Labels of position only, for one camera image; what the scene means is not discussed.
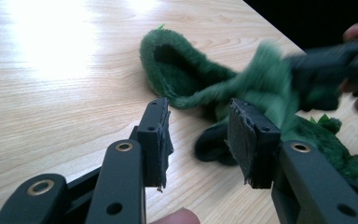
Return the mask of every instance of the green cloth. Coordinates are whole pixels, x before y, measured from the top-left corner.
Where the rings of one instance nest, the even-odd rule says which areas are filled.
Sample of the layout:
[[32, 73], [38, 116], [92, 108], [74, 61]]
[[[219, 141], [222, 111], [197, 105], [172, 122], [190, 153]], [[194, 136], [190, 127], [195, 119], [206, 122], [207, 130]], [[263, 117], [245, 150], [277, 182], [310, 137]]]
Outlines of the green cloth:
[[[239, 73], [211, 62], [182, 35], [167, 29], [150, 31], [142, 40], [140, 54], [151, 88], [172, 106], [212, 108], [219, 124], [228, 121], [231, 98], [247, 101], [280, 128], [283, 141], [317, 147], [343, 176], [358, 182], [358, 156], [352, 156], [336, 138], [340, 121], [311, 122], [296, 115], [300, 102], [291, 87], [290, 64], [272, 43], [261, 43]], [[313, 94], [310, 99], [315, 97], [323, 95]]]

